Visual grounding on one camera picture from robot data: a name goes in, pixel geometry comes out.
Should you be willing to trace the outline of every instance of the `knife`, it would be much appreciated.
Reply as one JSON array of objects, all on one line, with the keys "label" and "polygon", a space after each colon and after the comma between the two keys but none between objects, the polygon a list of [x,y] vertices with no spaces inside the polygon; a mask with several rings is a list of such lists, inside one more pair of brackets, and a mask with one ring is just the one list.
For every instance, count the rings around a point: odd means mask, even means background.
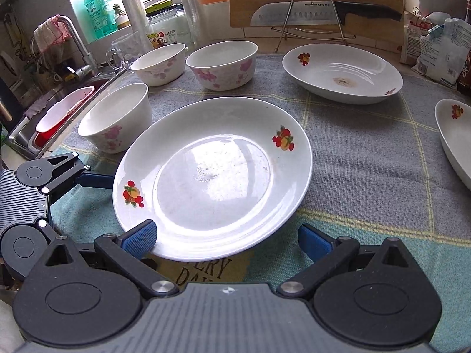
[{"label": "knife", "polygon": [[[258,8],[250,26],[282,26],[290,3],[270,3]],[[340,23],[345,25],[348,13],[367,18],[387,18],[401,21],[402,13],[385,5],[335,1]],[[295,1],[288,25],[337,25],[335,10],[330,1]]]}]

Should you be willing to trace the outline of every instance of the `black knife handle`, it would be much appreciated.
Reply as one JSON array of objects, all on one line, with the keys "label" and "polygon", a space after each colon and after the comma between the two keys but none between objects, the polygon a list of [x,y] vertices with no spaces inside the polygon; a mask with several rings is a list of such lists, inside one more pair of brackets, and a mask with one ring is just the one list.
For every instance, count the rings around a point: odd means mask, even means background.
[{"label": "black knife handle", "polygon": [[342,25],[345,25],[347,13],[367,18],[390,18],[394,21],[401,21],[402,19],[402,13],[385,5],[335,1],[335,7]]}]

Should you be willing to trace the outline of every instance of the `cutting board holder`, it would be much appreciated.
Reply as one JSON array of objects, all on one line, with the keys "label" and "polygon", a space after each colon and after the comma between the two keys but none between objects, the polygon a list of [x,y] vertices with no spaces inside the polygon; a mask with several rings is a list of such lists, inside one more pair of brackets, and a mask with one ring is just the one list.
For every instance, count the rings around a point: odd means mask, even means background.
[{"label": "cutting board holder", "polygon": [[[339,31],[340,31],[340,35],[341,35],[340,37],[321,39],[321,38],[315,38],[315,37],[300,36],[299,34],[289,32],[289,28],[288,28],[287,24],[288,24],[288,19],[289,19],[290,14],[291,14],[291,9],[293,9],[293,4],[294,4],[294,0],[291,0],[290,6],[288,8],[288,13],[286,14],[286,18],[284,19],[283,29],[279,30],[275,27],[271,27],[271,30],[281,33],[280,39],[278,41],[278,45],[275,48],[275,53],[278,52],[278,49],[280,48],[281,41],[282,41],[283,37],[284,37],[285,40],[287,40],[288,36],[292,36],[292,37],[295,37],[297,39],[307,39],[307,40],[322,40],[322,41],[339,41],[339,40],[342,40],[344,45],[348,45],[347,40],[354,39],[356,36],[352,35],[352,36],[345,37],[345,34],[343,33],[341,22],[340,22],[339,14],[337,13],[337,8],[335,7],[335,2],[334,2],[334,0],[330,0],[330,1],[332,2],[332,6],[334,7],[335,18],[337,20],[337,25],[339,26]],[[308,29],[301,29],[301,28],[298,28],[298,27],[293,27],[292,29],[293,30],[298,30],[298,31],[303,32],[303,33],[311,33],[311,34],[323,34],[323,35],[325,35],[325,34],[334,34],[334,33],[336,33],[336,32],[333,32],[333,31],[308,30]]]}]

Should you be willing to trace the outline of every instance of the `sink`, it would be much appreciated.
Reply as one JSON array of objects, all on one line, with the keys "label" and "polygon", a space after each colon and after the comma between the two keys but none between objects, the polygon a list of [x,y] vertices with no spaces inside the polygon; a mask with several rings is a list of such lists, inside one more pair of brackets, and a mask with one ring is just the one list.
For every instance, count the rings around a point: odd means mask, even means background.
[{"label": "sink", "polygon": [[[125,69],[110,71],[111,68],[104,68],[97,76],[85,79],[79,83],[68,84],[57,87],[48,92],[52,97],[48,101],[46,107],[38,114],[33,116],[32,119],[23,117],[20,123],[10,133],[6,143],[16,152],[24,156],[28,160],[40,158],[51,147],[59,135],[74,121],[77,116],[97,97],[104,89],[106,89],[113,81],[125,72]],[[38,149],[32,146],[32,139],[36,136],[36,126],[47,111],[57,102],[63,100],[65,96],[81,87],[93,86],[95,91],[93,94],[65,121],[65,123],[57,130],[57,132],[46,142],[46,144]]]}]

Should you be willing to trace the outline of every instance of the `glass mug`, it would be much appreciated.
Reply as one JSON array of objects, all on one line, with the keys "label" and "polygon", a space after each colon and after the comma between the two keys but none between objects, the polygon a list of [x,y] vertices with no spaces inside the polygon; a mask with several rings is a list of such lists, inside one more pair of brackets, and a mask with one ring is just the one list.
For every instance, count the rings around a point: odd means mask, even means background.
[{"label": "glass mug", "polygon": [[111,42],[111,49],[107,51],[108,65],[114,70],[129,69],[135,60],[147,53],[142,41],[139,32],[135,32]]}]

